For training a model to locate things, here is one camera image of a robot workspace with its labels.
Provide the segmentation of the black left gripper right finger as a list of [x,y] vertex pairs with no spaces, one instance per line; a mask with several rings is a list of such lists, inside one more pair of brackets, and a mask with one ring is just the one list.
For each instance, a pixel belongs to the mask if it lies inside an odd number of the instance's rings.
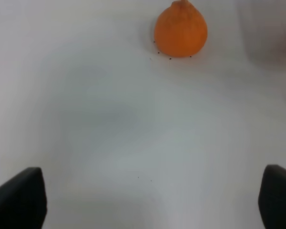
[[258,207],[266,229],[286,229],[286,169],[279,165],[265,167]]

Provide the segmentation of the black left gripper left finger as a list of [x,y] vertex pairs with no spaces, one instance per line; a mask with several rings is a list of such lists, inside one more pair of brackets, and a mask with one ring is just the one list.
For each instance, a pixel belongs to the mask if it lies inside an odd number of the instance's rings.
[[0,229],[41,229],[46,215],[40,167],[29,167],[0,186]]

